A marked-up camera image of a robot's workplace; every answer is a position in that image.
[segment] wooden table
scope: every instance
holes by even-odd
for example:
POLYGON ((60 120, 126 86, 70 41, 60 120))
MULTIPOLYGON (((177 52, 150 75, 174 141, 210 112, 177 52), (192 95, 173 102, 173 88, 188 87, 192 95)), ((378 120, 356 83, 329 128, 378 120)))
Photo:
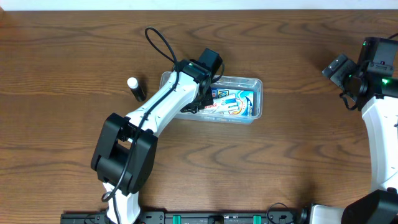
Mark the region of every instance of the wooden table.
POLYGON ((342 52, 356 60, 364 37, 397 32, 397 11, 5 12, 0 223, 59 223, 64 211, 107 207, 90 169, 103 122, 141 105, 129 77, 152 96, 172 66, 147 43, 147 26, 166 36, 179 59, 209 47, 226 75, 260 78, 264 102, 250 125, 173 120, 160 136, 141 205, 344 207, 367 194, 361 113, 344 107, 321 70, 342 52))

